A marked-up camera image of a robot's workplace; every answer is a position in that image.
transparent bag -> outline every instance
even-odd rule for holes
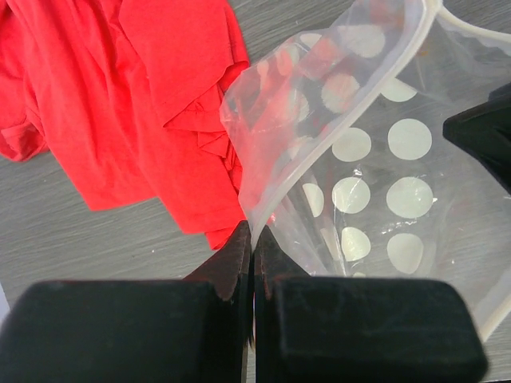
[[[511,36],[439,0],[358,0],[288,39],[221,109],[252,246],[269,225],[312,275],[447,281],[486,339],[511,310],[511,199],[442,125],[510,82]]]

red shirt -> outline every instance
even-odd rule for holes
[[[0,0],[0,152],[48,148],[93,210],[157,195],[221,246],[244,214],[220,123],[248,66],[225,0]]]

